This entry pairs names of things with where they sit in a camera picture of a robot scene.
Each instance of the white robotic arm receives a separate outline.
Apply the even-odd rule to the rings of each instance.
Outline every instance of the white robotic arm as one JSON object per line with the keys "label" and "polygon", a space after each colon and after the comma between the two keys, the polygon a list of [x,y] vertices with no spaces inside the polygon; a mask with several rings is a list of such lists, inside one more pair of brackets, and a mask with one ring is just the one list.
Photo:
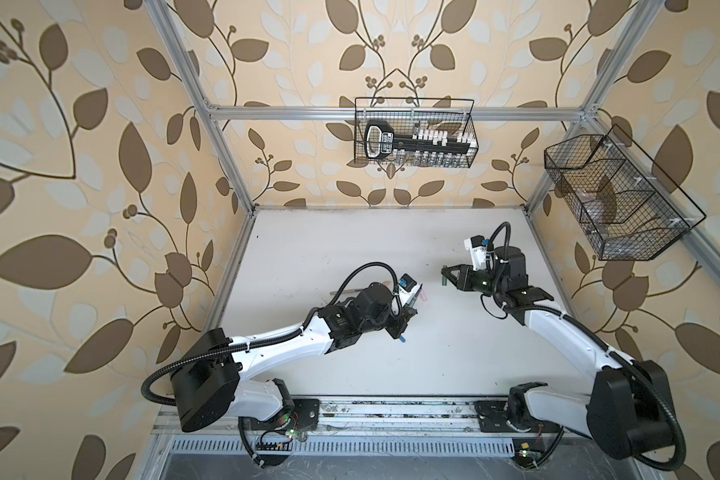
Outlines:
{"label": "white robotic arm", "polygon": [[[408,276],[404,276],[404,279],[401,280],[398,296],[404,308],[412,308],[422,286],[413,282],[413,286],[406,290],[406,286],[411,282],[411,280],[406,280],[406,277]],[[322,318],[321,312],[316,312],[312,316],[308,327],[292,340],[235,354],[235,361],[240,364],[238,372],[240,383],[235,390],[235,398],[230,403],[230,409],[227,413],[238,417],[253,417],[265,421],[280,412],[283,408],[283,397],[278,386],[273,382],[259,382],[252,380],[252,378],[285,363],[327,353],[334,345],[334,336],[332,336],[329,323],[331,320],[342,320],[342,313],[340,312],[331,311],[329,314],[333,315],[334,319]],[[230,338],[230,344],[251,345],[255,342],[275,339],[301,329],[302,324],[297,323],[267,333],[234,336]]]}
{"label": "white robotic arm", "polygon": [[[538,421],[557,423],[591,437],[606,454],[621,459],[634,456],[661,470],[682,465],[686,454],[680,424],[672,405],[669,380],[656,363],[637,361],[613,348],[584,325],[560,311],[554,298],[528,283],[525,255],[508,246],[510,228],[502,224],[487,242],[505,229],[504,246],[483,263],[486,242],[481,236],[464,241],[472,259],[469,265],[444,267],[442,274],[457,289],[492,296],[508,316],[535,331],[562,353],[587,380],[584,392],[560,392],[545,382],[529,382],[510,389],[507,424],[527,432]],[[479,269],[483,264],[493,267]],[[453,272],[458,270],[458,277]],[[642,454],[675,446],[668,462],[655,462]]]}

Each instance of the wire mesh basket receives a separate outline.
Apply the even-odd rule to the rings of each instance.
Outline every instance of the wire mesh basket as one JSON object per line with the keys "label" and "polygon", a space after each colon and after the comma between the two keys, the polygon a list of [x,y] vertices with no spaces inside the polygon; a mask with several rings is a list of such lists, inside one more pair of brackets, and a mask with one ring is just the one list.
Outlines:
{"label": "wire mesh basket", "polygon": [[[627,146],[649,160],[650,174],[634,165]],[[579,135],[548,147],[544,168],[599,260],[652,260],[706,218],[618,125],[606,135]],[[691,213],[675,207],[678,200]]]}
{"label": "wire mesh basket", "polygon": [[470,168],[480,148],[473,106],[460,98],[358,97],[355,163]]}

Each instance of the wallpaper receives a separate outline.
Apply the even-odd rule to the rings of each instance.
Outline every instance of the wallpaper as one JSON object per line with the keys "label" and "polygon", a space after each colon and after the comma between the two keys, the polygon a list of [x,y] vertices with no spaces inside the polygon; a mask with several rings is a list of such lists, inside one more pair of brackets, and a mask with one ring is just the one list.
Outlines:
{"label": "wallpaper", "polygon": [[346,122],[294,123],[222,123],[255,204],[519,206],[544,172],[544,148],[564,133],[554,121],[476,122],[480,143],[471,168],[418,168],[355,160]]}
{"label": "wallpaper", "polygon": [[[601,114],[702,206],[700,228],[720,245],[720,1],[665,5]],[[720,289],[680,243],[651,262],[595,260],[559,195],[534,221],[580,320],[662,365],[688,443],[678,480],[720,480]]]}
{"label": "wallpaper", "polygon": [[134,2],[0,2],[0,478],[133,474],[204,324],[243,215],[174,70]]}
{"label": "wallpaper", "polygon": [[229,106],[450,96],[488,107],[575,107],[636,4],[166,2],[206,96]]}
{"label": "wallpaper", "polygon": [[720,0],[671,5],[600,114],[631,132],[701,206],[709,218],[700,229],[720,247]]}

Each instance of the aluminum frame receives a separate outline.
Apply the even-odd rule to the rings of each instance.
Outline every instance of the aluminum frame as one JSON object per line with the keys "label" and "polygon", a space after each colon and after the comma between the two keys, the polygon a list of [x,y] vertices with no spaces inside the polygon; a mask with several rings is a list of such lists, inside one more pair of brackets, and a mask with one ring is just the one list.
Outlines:
{"label": "aluminum frame", "polygon": [[240,226],[240,232],[237,235],[235,246],[232,248],[230,261],[224,267],[224,274],[219,282],[219,286],[216,288],[216,295],[213,297],[211,308],[208,310],[208,317],[206,318],[205,325],[202,327],[203,333],[217,328],[221,323],[226,303],[230,299],[232,286],[235,283],[238,272],[240,272],[240,263],[248,247],[248,240],[250,240],[255,222],[256,212],[254,212],[253,215],[246,216]]}
{"label": "aluminum frame", "polygon": [[224,171],[224,175],[230,180],[232,189],[237,193],[240,207],[248,215],[252,214],[253,202],[246,188],[245,181],[240,174],[240,170],[237,168],[229,146],[224,141],[224,136],[219,125],[211,119],[208,113],[208,101],[202,93],[200,81],[195,74],[190,58],[187,56],[181,38],[171,21],[170,13],[165,2],[163,0],[146,0],[144,3],[152,18],[152,23],[163,39],[168,54],[171,60],[173,60],[173,65],[181,77],[184,89],[197,112],[197,118],[202,123],[206,133],[208,133],[211,145],[219,155],[219,163]]}
{"label": "aluminum frame", "polygon": [[[176,66],[176,70],[182,77],[184,86],[192,100],[192,104],[198,111],[198,117],[200,118],[203,127],[209,133],[210,141],[212,142],[216,151],[219,153],[222,168],[227,174],[227,177],[230,178],[230,183],[232,184],[232,187],[235,189],[235,191],[238,193],[238,196],[240,197],[240,205],[245,212],[251,215],[251,217],[249,219],[246,219],[244,224],[241,226],[241,233],[239,239],[232,253],[230,262],[227,265],[224,277],[222,278],[221,286],[216,294],[216,299],[214,300],[214,303],[212,304],[209,311],[206,328],[210,328],[211,326],[216,325],[221,318],[223,309],[226,306],[227,297],[229,296],[229,292],[231,291],[232,284],[237,274],[237,270],[240,267],[240,261],[246,249],[247,241],[250,237],[253,223],[255,221],[255,218],[253,217],[255,210],[252,205],[250,195],[245,188],[245,183],[242,179],[242,176],[240,175],[240,171],[237,169],[232,153],[230,152],[230,149],[224,140],[219,126],[216,124],[216,120],[351,120],[354,119],[354,109],[312,107],[228,108],[211,105],[202,93],[202,88],[200,86],[200,83],[198,82],[197,76],[194,73],[192,63],[186,56],[183,44],[173,27],[173,23],[170,19],[170,14],[167,11],[165,4],[162,0],[146,0],[146,5],[158,33],[162,37],[163,42],[166,44],[168,52],[173,60],[174,65]],[[585,123],[590,124],[593,121],[591,117],[588,117],[586,114],[596,112],[598,107],[602,104],[605,94],[610,89],[610,86],[613,84],[619,71],[624,66],[624,63],[631,55],[635,46],[637,46],[638,42],[642,39],[644,33],[647,31],[648,27],[652,23],[654,17],[657,15],[659,8],[662,5],[663,0],[642,0],[637,4],[634,13],[630,17],[629,23],[627,24],[624,32],[622,33],[619,41],[614,46],[614,49],[610,54],[609,58],[605,62],[604,68],[597,76],[595,84],[586,96],[586,99],[581,108],[476,108],[475,110],[473,110],[474,120],[560,120],[566,122],[575,122],[571,125],[571,128],[568,129],[568,132],[571,135],[573,135],[574,132],[578,134],[582,125],[584,125]],[[542,247],[542,254],[544,255],[544,259],[547,262],[550,271],[552,271],[554,274],[555,270],[553,265],[550,263],[548,252],[544,248],[543,244],[539,242],[540,238],[533,222],[533,212],[538,208],[538,206],[541,205],[551,185],[551,180],[545,174],[540,180],[538,188],[533,193],[531,198],[529,198],[529,202],[528,205],[525,207],[525,210],[528,223],[531,227],[531,231],[534,233],[534,237],[536,238],[539,245]],[[716,278],[714,277],[716,270],[714,270],[712,267],[718,266],[720,268],[720,253],[716,250],[712,250],[711,252],[708,250],[704,250],[704,252],[710,255],[711,260],[708,262],[710,266],[708,266],[708,264],[704,264],[703,262],[701,262],[701,260],[700,263],[702,263],[705,267],[710,268],[710,275],[713,276],[713,278]],[[555,277],[554,279],[556,283],[559,282],[559,279],[557,279],[557,277]],[[558,287],[558,290],[560,290],[561,292],[563,291],[560,288],[560,285],[556,286]],[[560,299],[560,301],[565,304],[565,307],[568,309],[569,312],[575,314],[573,306],[572,304],[570,304],[567,298]],[[427,398],[429,397],[415,397],[412,399],[420,402],[421,400]],[[366,396],[351,397],[351,400],[353,401],[371,401],[375,399],[377,398]],[[393,403],[399,402],[400,400],[404,399],[404,397],[395,397]],[[453,398],[451,397],[441,399],[447,399],[451,402],[453,401]],[[469,398],[468,400],[470,402],[473,402],[476,399],[477,398]],[[324,398],[324,401],[326,402],[330,402],[330,400],[330,398]],[[155,428],[153,430],[153,434],[152,436],[150,436],[150,444],[145,449],[142,466],[140,468],[140,471],[136,474],[137,478],[156,478],[155,475],[160,474],[163,468],[163,463],[168,453],[168,441],[172,437],[171,434],[178,430],[177,418],[173,418],[175,412],[168,412],[168,409],[165,409],[165,411],[162,410],[163,409],[161,409],[161,413],[158,416]],[[394,410],[394,407],[390,405],[388,410],[392,412]],[[326,417],[323,420],[329,420],[330,418],[335,417]],[[176,421],[176,426],[171,425],[174,420]],[[229,421],[224,423],[223,425],[220,424],[220,428],[223,428],[225,430],[232,429],[232,419],[229,418],[225,420]],[[471,418],[463,418],[463,420],[464,424],[468,424],[471,422]],[[378,435],[389,435],[388,429],[396,423],[399,424],[399,421],[379,422],[379,425],[374,425],[373,428],[370,429],[376,432]],[[430,422],[429,424],[422,424],[421,422],[416,423],[419,427],[416,434],[419,435],[421,434],[422,428],[432,428],[434,427],[433,424],[440,425],[440,427],[445,427],[445,430],[450,431],[449,435],[474,435],[472,430],[466,430],[466,428],[472,428],[472,426],[460,425],[454,428],[454,422],[452,420],[450,422]],[[657,472],[653,470],[642,468],[640,470],[643,475],[648,473],[655,475],[653,476],[653,478],[663,478],[663,475],[657,475]]]}
{"label": "aluminum frame", "polygon": [[[462,108],[438,108],[438,111],[461,112]],[[211,105],[212,120],[354,120],[354,108],[342,107],[224,107]],[[473,121],[578,121],[584,116],[581,108],[504,108],[475,107]]]}

